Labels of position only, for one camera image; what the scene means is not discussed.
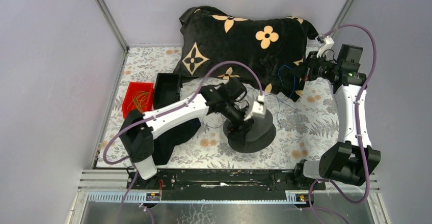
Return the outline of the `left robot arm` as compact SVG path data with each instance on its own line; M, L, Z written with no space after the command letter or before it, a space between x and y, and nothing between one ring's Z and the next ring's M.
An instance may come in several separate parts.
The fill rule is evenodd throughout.
M191 96L146 115L132 111L118 135L139 175L139 183L146 189L157 185L157 167L152 156L154 140L181 124L220 113L233 125L229 135L249 131L254 123L252 114L235 106L237 98L245 92L245 86L233 79L217 86L202 86Z

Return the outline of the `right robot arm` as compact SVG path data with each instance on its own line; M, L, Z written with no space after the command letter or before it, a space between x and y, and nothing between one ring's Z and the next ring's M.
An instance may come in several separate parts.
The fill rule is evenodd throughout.
M309 53L305 79L323 78L333 87L339 133L337 143L320 160L301 160L295 165L292 182L305 189L313 179L329 179L344 184L361 186L381 160L368 136L365 120L367 75L359 72L362 47L343 44L336 60L328 59L330 44Z

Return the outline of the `grey perforated spool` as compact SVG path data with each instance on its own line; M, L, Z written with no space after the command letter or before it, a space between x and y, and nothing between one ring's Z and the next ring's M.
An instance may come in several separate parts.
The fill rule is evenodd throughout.
M251 118L240 124L226 120L223 133L229 146L239 153L255 153L269 146L276 137L273 115L266 109L264 118Z

